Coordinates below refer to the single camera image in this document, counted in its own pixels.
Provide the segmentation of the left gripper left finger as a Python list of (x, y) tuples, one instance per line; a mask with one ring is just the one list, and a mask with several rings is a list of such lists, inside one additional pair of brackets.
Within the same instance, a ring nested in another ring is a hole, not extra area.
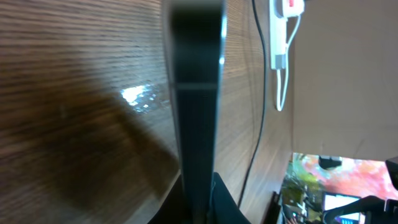
[(178, 176), (158, 212), (148, 224), (181, 224), (186, 212), (186, 200), (181, 175)]

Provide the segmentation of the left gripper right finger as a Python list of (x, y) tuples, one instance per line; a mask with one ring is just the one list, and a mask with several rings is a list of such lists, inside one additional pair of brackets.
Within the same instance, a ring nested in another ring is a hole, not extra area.
[(219, 173), (213, 174), (212, 218), (216, 224), (250, 224), (229, 193)]

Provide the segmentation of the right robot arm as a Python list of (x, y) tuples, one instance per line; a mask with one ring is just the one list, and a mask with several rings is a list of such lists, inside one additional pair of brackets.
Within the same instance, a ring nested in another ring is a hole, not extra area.
[(336, 217), (352, 213), (365, 213), (365, 223), (397, 224), (397, 200), (382, 200), (370, 195), (347, 205), (332, 208), (323, 212), (322, 222), (331, 224)]

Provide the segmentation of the turquoise screen smartphone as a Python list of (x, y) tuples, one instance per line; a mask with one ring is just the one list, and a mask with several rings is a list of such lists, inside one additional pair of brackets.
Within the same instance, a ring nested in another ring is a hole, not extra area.
[(208, 223), (224, 46), (225, 1), (166, 1), (165, 56), (191, 223)]

